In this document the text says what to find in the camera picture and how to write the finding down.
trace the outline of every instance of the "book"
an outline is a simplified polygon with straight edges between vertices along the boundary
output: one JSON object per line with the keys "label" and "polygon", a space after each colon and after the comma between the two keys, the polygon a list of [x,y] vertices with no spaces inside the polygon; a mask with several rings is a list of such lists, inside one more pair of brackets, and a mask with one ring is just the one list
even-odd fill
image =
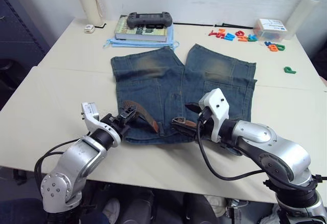
{"label": "book", "polygon": [[138,41],[166,41],[167,28],[162,29],[147,29],[145,25],[139,25],[131,29],[127,25],[127,16],[121,15],[115,29],[116,39],[121,40],[138,40]]}

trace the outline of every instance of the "jeans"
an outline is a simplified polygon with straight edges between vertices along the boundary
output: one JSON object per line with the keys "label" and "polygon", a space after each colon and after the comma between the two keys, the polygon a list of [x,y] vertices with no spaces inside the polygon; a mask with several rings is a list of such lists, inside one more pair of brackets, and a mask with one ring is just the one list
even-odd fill
{"label": "jeans", "polygon": [[220,88],[229,103],[229,118],[251,119],[252,95],[256,80],[255,63],[218,54],[200,45],[189,51],[186,65],[169,48],[111,59],[116,78],[118,109],[123,101],[143,106],[154,118],[159,133],[141,119],[131,124],[126,141],[133,144],[173,144],[192,139],[170,127],[175,117],[197,121],[198,115],[187,110],[188,102]]}
{"label": "jeans", "polygon": [[[82,224],[109,224],[107,217],[92,211],[81,216]],[[16,199],[0,202],[0,224],[44,224],[46,212],[40,200],[34,198]]]}

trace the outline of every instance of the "jeans pocket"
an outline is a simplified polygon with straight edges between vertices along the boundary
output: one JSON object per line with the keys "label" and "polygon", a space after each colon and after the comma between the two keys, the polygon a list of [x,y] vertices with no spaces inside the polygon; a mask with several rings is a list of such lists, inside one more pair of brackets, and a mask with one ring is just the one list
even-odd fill
{"label": "jeans pocket", "polygon": [[222,84],[218,82],[205,81],[203,94],[213,89],[220,88],[229,104],[229,118],[233,120],[243,119],[247,114],[247,90],[246,87]]}
{"label": "jeans pocket", "polygon": [[[116,93],[119,110],[123,107],[123,101],[131,100],[140,104],[158,124],[163,124],[164,111],[157,79],[118,82]],[[158,134],[151,126],[140,118],[133,122],[132,129],[126,136],[127,139],[133,140],[149,140],[157,137]]]}

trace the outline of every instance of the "faded denim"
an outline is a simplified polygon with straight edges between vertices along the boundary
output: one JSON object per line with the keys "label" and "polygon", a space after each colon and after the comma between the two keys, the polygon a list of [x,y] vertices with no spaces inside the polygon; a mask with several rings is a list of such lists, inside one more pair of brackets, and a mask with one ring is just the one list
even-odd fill
{"label": "faded denim", "polygon": [[251,119],[252,95],[256,80],[255,63],[218,54],[200,45],[189,51],[183,65],[170,48],[111,59],[116,78],[118,108],[124,100],[141,104],[159,125],[152,132],[138,119],[128,131],[126,141],[133,144],[173,144],[191,141],[170,128],[174,117],[197,121],[197,115],[184,106],[220,88],[229,103],[229,117]]}

